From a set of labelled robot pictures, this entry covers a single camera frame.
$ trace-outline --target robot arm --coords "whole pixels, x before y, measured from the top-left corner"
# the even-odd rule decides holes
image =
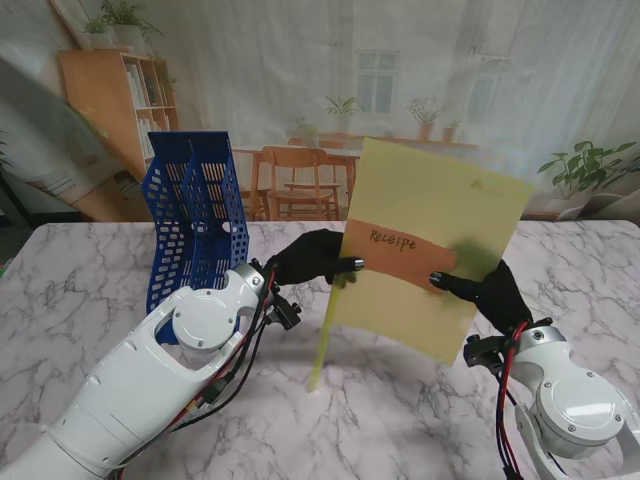
[[[364,267],[361,259],[338,258],[341,242],[339,232],[305,233],[272,257],[264,270],[252,262],[227,271],[221,290],[182,287],[173,292],[87,375],[60,419],[0,471],[0,480],[52,475],[95,480],[122,468],[159,435],[171,431],[203,389],[206,392],[218,380],[226,384],[230,374],[223,378],[220,372],[246,342],[232,373],[240,368],[250,339],[235,331],[238,316],[253,316],[255,322],[256,311],[259,315],[271,308],[265,324],[277,322],[289,330],[300,322],[300,308],[278,295],[274,278],[281,285],[319,275],[331,281],[334,274]],[[156,335],[169,321],[183,352],[204,356],[203,366],[189,368],[159,345]],[[247,335],[256,331],[252,326]]]
[[[60,419],[2,473],[2,480],[89,480],[120,468],[175,419],[215,377],[243,339],[239,315],[252,315],[265,279],[248,264],[226,272],[222,290],[183,287],[153,310],[86,377]],[[209,354],[192,370],[160,346],[172,320],[181,346]]]
[[[616,438],[624,475],[640,471],[638,415],[622,393],[595,372],[574,364],[571,346],[552,326],[532,327],[520,339],[511,377],[534,400],[517,405],[518,430],[543,480],[568,478],[547,452],[590,456]]]
[[[525,385],[533,402],[515,406],[518,431],[543,480],[568,478],[549,453],[581,459],[616,438],[624,464],[621,475],[640,471],[640,419],[622,393],[595,372],[571,361],[571,346],[545,319],[533,323],[509,267],[498,268],[482,282],[434,272],[431,283],[478,306],[505,336],[467,339],[464,358],[497,375],[503,369],[508,338],[526,327],[515,346],[510,376]]]

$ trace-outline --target bookshelf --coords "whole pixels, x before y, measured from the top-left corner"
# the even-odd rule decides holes
[[[147,132],[178,130],[166,63],[119,50],[59,53],[69,104],[138,181],[153,159]]]

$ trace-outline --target blue wire basket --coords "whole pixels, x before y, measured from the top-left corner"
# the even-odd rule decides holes
[[[247,261],[249,235],[227,132],[189,133],[193,156],[182,183],[193,224],[191,287],[222,288]]]
[[[147,292],[147,313],[171,292],[190,284],[195,237],[182,182],[191,159],[188,139],[150,133],[156,153],[142,192],[156,225],[156,253]]]
[[[155,158],[142,191],[156,225],[147,313],[185,285],[222,288],[246,262],[249,236],[227,132],[152,132]],[[177,344],[171,322],[159,343]]]

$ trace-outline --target table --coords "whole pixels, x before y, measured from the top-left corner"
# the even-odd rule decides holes
[[[297,145],[264,145],[272,147],[287,148],[308,148]],[[256,207],[258,202],[258,182],[260,180],[260,163],[264,162],[262,157],[262,146],[244,146],[233,148],[235,153],[251,153],[253,164],[251,166],[251,198],[249,200],[249,220],[256,219]],[[353,185],[356,181],[356,160],[362,155],[362,150],[348,150],[343,148],[323,148],[330,161],[343,164],[347,171],[347,197],[351,199]]]
[[[250,253],[264,261],[320,227],[342,224],[251,224]],[[144,318],[154,238],[151,224],[47,225],[0,279],[0,464],[24,440],[10,425],[53,422],[84,375]],[[534,317],[557,319],[574,360],[640,404],[640,230],[621,221],[521,222],[504,257]],[[460,357],[445,368],[391,340],[336,327],[321,387],[310,394],[329,287],[318,279],[283,292],[302,306],[303,323],[268,328],[241,394],[145,452],[125,478],[503,478],[496,382],[485,370]],[[472,330],[492,333],[480,316]],[[519,385],[512,391],[529,400]],[[510,406],[505,416],[524,476],[536,478]],[[611,449],[562,463],[593,478],[613,474],[619,457]]]

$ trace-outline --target window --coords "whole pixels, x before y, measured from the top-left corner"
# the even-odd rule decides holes
[[[491,98],[496,87],[496,77],[493,75],[479,75],[471,90],[471,97],[467,105],[467,121],[481,123],[491,106]]]
[[[398,55],[362,52],[358,60],[358,108],[361,112],[391,113]]]

